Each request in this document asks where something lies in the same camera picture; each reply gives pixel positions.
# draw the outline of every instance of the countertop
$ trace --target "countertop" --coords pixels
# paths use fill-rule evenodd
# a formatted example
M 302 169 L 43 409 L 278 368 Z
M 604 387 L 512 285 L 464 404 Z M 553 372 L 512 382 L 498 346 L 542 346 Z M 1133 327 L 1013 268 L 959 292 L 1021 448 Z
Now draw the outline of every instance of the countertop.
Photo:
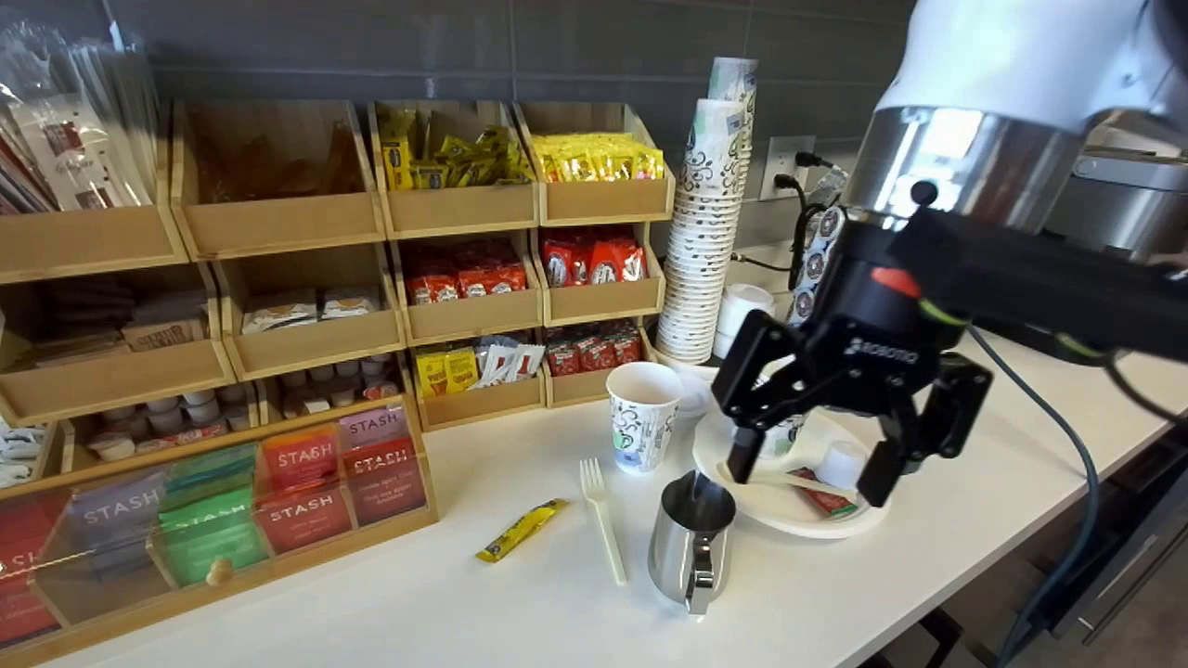
M 1068 415 L 1099 469 L 1125 464 L 1162 432 L 1104 372 L 998 351 Z M 1122 368 L 1162 404 L 1188 404 L 1180 365 L 1128 357 Z M 687 464 L 609 477 L 627 589 L 611 587 L 593 513 L 579 505 L 576 461 L 604 458 L 604 404 L 464 424 L 428 434 L 428 448 L 435 528 L 52 664 L 859 664 L 1081 493 L 1064 434 L 993 374 L 964 458 L 902 479 L 875 532 L 800 542 L 739 524 L 729 587 L 705 620 L 692 620 L 645 577 L 657 493 Z M 576 505 L 507 561 L 475 561 L 547 499 Z

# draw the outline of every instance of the metal surface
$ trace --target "metal surface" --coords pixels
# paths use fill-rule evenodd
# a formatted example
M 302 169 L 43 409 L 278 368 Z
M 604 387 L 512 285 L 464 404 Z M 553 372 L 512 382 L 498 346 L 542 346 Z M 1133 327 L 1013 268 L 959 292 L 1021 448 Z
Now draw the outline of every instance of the metal surface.
M 1081 137 L 960 109 L 885 109 L 872 117 L 851 179 L 852 220 L 904 222 L 913 181 L 934 181 L 932 207 L 1039 229 Z
M 1133 259 L 1183 254 L 1188 164 L 1125 154 L 1081 156 L 1048 229 Z
M 1090 641 L 1116 620 L 1143 584 L 1188 545 L 1188 472 L 1141 516 L 1141 528 L 1111 556 L 1111 563 L 1081 589 L 1054 634 L 1063 641 Z
M 730 524 L 734 499 L 698 472 L 662 493 L 648 577 L 663 599 L 692 605 L 694 618 L 705 618 L 725 587 Z

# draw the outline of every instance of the stack of cups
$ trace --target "stack of cups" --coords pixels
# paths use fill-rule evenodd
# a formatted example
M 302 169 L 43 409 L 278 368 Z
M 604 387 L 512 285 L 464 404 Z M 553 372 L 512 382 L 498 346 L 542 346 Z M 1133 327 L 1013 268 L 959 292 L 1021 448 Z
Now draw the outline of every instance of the stack of cups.
M 753 61 L 713 61 L 683 156 L 657 330 L 662 353 L 683 365 L 705 365 L 713 353 L 750 169 L 753 72 Z

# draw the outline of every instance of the white plate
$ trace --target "white plate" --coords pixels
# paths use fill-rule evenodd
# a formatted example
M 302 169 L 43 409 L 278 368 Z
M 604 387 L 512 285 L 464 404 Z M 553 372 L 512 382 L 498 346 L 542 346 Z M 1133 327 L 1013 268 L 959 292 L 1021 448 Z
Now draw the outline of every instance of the white plate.
M 823 519 L 791 485 L 772 485 L 772 484 L 739 485 L 729 472 L 730 434 L 734 434 L 734 424 L 725 412 L 716 409 L 705 412 L 694 432 L 694 464 L 701 477 L 729 485 L 734 493 L 739 513 L 750 516 L 753 524 L 772 528 L 779 535 L 795 535 L 795 539 L 840 542 L 840 539 L 872 532 L 888 516 L 888 505 L 872 508 L 862 500 L 852 513 Z M 795 448 L 800 455 L 798 464 L 813 469 L 830 443 L 851 443 L 862 455 L 870 455 L 870 446 L 852 432 L 840 427 L 836 415 L 810 412 L 810 424 L 795 438 Z

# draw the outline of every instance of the paper cup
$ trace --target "paper cup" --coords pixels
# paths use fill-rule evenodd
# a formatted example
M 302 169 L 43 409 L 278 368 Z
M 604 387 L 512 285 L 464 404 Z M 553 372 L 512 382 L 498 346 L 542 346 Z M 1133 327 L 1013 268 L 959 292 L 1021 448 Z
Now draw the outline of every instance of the paper cup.
M 625 365 L 609 372 L 611 458 L 627 472 L 652 472 L 672 446 L 683 378 L 663 365 Z

